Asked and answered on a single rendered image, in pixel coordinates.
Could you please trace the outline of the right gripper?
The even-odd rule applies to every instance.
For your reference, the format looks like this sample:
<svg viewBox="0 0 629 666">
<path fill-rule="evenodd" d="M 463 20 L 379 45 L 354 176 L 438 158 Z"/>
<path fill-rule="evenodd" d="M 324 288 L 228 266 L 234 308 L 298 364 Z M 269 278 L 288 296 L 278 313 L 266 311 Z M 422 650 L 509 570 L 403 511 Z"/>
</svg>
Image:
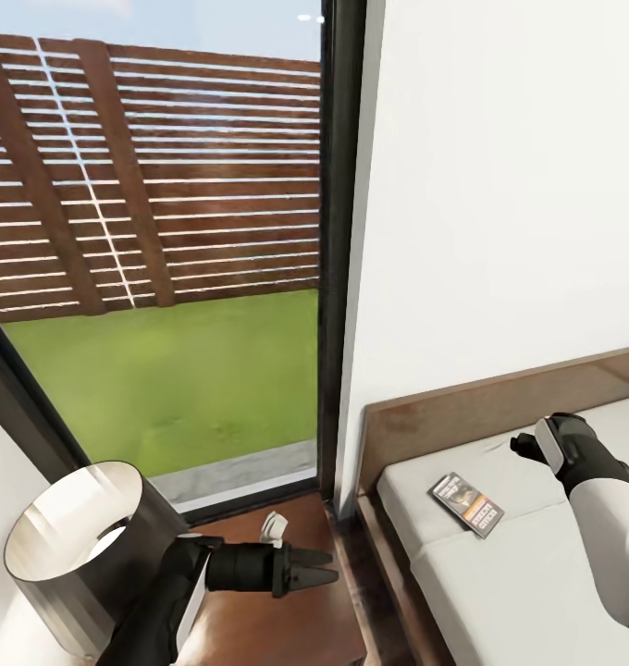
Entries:
<svg viewBox="0 0 629 666">
<path fill-rule="evenodd" d="M 549 465 L 543 451 L 539 448 L 538 443 L 536 442 L 536 437 L 531 434 L 521 432 L 518 438 L 512 438 L 510 441 L 510 449 L 517 452 L 517 454 L 523 458 Z"/>
</svg>

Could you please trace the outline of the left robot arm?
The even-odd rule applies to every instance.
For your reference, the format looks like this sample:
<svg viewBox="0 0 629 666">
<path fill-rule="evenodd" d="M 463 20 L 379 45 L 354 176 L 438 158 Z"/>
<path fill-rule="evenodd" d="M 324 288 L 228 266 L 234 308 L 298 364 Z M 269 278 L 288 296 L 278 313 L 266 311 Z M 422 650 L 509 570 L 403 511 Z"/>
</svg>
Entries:
<svg viewBox="0 0 629 666">
<path fill-rule="evenodd" d="M 271 512 L 260 544 L 225 544 L 222 536 L 202 534 L 176 536 L 143 594 L 126 603 L 94 666 L 176 663 L 206 588 L 272 592 L 272 598 L 284 598 L 291 591 L 337 582 L 339 571 L 316 567 L 333 562 L 331 554 L 282 542 L 287 525 L 286 518 Z"/>
</svg>

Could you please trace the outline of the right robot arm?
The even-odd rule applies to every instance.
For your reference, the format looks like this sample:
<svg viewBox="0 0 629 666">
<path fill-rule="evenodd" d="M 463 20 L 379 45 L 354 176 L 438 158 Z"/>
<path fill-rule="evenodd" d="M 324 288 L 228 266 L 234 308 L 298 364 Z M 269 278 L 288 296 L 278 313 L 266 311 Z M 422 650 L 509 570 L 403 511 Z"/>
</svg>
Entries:
<svg viewBox="0 0 629 666">
<path fill-rule="evenodd" d="M 629 465 L 617 460 L 586 419 L 554 412 L 535 435 L 521 432 L 510 449 L 549 465 L 564 485 L 600 602 L 629 628 Z"/>
</svg>

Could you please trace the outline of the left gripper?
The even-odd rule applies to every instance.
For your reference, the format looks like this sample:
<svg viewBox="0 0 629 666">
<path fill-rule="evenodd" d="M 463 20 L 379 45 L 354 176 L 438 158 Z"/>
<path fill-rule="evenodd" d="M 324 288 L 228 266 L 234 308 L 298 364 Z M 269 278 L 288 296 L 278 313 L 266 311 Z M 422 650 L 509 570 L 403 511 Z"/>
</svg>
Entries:
<svg viewBox="0 0 629 666">
<path fill-rule="evenodd" d="M 282 542 L 281 549 L 273 544 L 242 543 L 237 549 L 233 588 L 272 592 L 272 598 L 284 598 L 291 591 L 337 582 L 339 571 L 316 567 L 331 562 L 331 554 L 294 548 L 289 541 Z"/>
</svg>

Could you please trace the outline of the hardback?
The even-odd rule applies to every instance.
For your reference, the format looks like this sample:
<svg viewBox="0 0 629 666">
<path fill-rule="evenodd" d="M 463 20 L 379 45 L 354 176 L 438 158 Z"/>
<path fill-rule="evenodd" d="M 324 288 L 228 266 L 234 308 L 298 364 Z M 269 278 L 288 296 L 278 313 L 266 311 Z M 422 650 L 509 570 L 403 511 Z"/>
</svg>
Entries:
<svg viewBox="0 0 629 666">
<path fill-rule="evenodd" d="M 487 539 L 504 515 L 500 506 L 454 471 L 433 490 L 433 494 L 482 539 Z"/>
</svg>

